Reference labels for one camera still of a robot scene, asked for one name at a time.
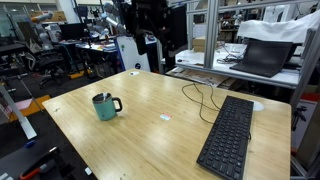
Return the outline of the green thermos mug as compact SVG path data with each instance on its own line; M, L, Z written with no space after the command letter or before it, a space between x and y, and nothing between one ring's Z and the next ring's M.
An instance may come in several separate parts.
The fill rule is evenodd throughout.
M92 102L101 121L111 120L123 109L121 99L107 92L95 95Z

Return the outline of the red white sticker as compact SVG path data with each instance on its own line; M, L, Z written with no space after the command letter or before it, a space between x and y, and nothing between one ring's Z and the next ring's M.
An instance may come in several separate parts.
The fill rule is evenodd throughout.
M162 118L163 120L168 121L168 120L170 120L170 119L172 118L172 116L169 115L169 114L166 114L166 113L162 113L162 114L160 115L160 118Z

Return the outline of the flattened cardboard under shelf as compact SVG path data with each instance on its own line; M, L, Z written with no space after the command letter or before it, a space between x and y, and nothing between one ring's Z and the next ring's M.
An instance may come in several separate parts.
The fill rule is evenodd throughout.
M181 67L168 71L167 75L223 89L229 89L236 82L235 78Z

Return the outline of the cardboard box on shelf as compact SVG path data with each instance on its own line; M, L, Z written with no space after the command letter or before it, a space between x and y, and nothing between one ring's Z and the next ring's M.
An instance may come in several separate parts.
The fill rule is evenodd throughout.
M204 36L197 37L193 39L193 48L195 52L204 52L205 51L205 42L206 38Z

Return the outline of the black computer keyboard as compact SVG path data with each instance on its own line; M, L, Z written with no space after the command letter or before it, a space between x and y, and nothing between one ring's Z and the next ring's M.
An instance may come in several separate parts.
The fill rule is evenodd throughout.
M252 101L227 96L197 158L226 180L242 180L253 115Z

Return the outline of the white table grommet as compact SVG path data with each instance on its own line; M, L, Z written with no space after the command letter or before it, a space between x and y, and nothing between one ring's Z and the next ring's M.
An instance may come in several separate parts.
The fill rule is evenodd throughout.
M263 111L264 110L264 105L261 102L252 100L252 103L253 103L253 110L254 111Z

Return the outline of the black monitor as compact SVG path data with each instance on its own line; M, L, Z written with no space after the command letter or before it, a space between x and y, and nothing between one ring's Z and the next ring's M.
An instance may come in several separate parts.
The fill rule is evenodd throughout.
M62 24L60 30L64 40L78 40L84 36L86 26L82 23Z

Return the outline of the black laptop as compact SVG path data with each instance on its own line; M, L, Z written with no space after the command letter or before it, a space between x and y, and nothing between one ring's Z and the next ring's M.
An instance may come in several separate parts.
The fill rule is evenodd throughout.
M250 40L242 61L231 69L271 78L282 70L292 45L292 42Z

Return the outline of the black office chair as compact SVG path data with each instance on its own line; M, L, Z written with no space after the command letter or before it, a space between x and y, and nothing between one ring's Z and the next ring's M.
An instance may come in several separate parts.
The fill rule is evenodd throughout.
M64 59L58 54L56 50L46 50L37 52L35 54L35 65L33 71L37 73L47 74L47 77L41 80L40 88L49 81L55 81L61 85L61 79L64 77L65 72L62 69Z

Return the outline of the white cloth cover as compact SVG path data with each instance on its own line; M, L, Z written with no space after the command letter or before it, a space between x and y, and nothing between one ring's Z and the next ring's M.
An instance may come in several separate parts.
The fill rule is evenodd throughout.
M320 10L317 10L298 20L286 22L248 20L240 24L237 35L262 41L303 43L307 30L319 25Z

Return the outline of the aluminium frame post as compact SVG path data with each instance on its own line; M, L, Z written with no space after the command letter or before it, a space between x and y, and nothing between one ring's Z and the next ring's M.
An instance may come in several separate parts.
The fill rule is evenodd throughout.
M204 53L204 67L213 68L213 60L217 41L219 15L219 0L208 0L206 44Z

